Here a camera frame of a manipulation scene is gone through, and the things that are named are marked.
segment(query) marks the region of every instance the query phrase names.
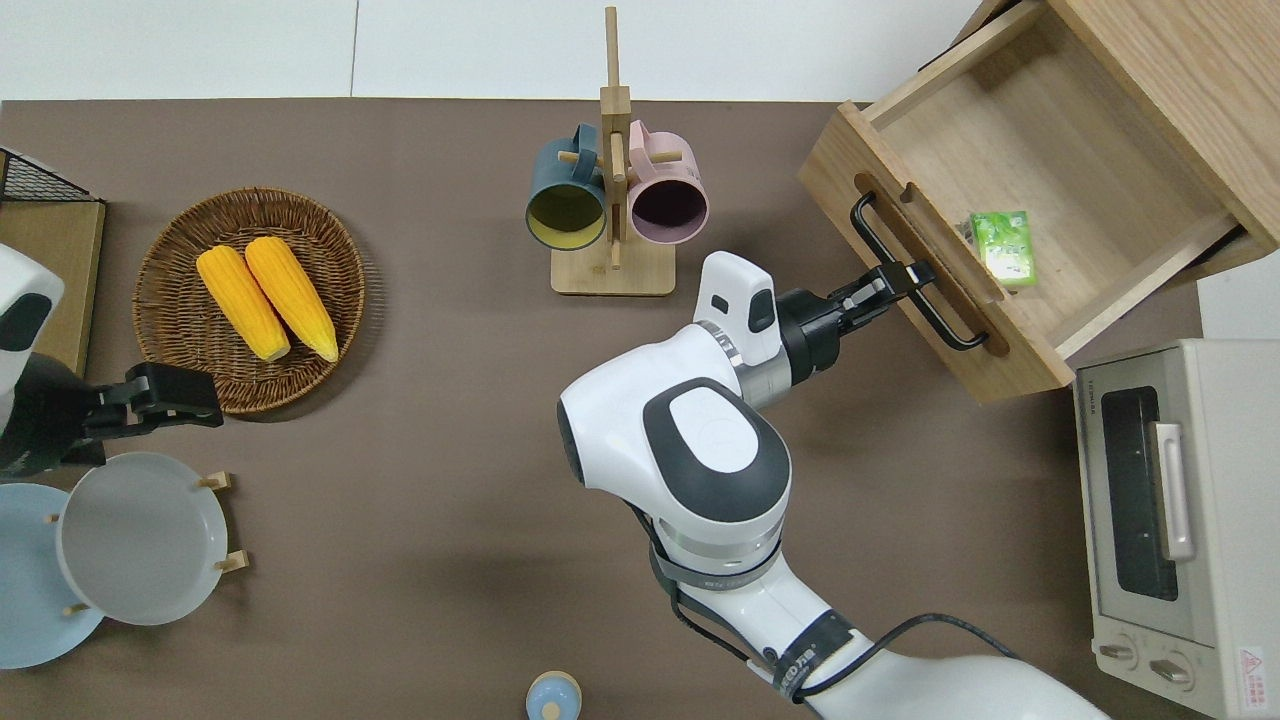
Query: wicker basket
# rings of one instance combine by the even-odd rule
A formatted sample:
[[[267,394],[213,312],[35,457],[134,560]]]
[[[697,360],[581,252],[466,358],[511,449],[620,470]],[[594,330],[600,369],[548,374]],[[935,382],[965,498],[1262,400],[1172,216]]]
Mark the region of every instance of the wicker basket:
[[[212,374],[223,413],[232,415],[287,405],[337,368],[292,333],[284,357],[259,360],[205,290],[196,272],[201,252],[215,245],[243,252],[265,234],[283,238],[315,284],[333,318],[340,363],[365,311],[365,272],[347,228],[308,197],[248,187],[188,208],[147,251],[133,291],[133,331],[142,356]]]

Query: green box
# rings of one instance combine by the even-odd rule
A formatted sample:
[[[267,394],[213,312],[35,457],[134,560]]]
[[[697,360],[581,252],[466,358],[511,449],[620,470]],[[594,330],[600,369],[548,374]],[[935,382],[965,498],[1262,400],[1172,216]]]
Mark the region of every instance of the green box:
[[[1001,284],[1036,284],[1036,258],[1025,210],[974,213],[969,215],[965,237],[973,242],[978,259]]]

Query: wire basket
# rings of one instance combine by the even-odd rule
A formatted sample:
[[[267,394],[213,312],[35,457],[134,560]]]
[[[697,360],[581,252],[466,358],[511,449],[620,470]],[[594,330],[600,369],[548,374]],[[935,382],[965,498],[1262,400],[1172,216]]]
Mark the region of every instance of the wire basket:
[[[31,158],[0,147],[0,201],[97,202],[83,187],[67,182]]]

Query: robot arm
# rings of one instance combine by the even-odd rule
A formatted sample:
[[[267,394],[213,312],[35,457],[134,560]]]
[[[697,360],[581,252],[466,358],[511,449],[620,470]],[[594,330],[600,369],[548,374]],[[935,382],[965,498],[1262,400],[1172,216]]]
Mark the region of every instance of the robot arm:
[[[63,299],[63,281],[40,263],[0,245],[0,397],[13,401],[31,348],[40,340],[45,320]],[[0,420],[8,419],[0,406]]]
[[[677,615],[685,607],[735,633],[758,660],[736,655],[823,717],[1105,717],[1018,660],[882,652],[782,556],[791,459],[756,409],[829,366],[838,338],[918,290],[919,277],[882,265],[827,299],[774,299],[767,273],[712,254],[692,324],[563,392],[570,464],[585,487],[636,511]]]
[[[0,245],[0,480],[61,462],[101,464],[104,439],[223,424],[209,373],[142,363],[125,382],[93,387],[32,352],[61,296],[63,281]]]

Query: oven knob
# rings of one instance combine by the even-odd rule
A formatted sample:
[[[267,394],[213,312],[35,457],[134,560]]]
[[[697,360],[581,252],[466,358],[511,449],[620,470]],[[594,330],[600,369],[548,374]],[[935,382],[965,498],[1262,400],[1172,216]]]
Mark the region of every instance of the oven knob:
[[[1100,644],[1098,653],[1116,660],[1133,660],[1133,651],[1123,644]]]
[[[1152,660],[1149,666],[1152,673],[1184,691],[1192,689],[1196,683],[1196,678],[1192,676],[1192,664],[1180,652],[1172,652],[1164,660]]]
[[[1116,635],[1111,642],[1093,641],[1093,651],[1102,657],[1117,661],[1126,670],[1133,670],[1138,666],[1138,646],[1133,642],[1133,638],[1124,633]]]

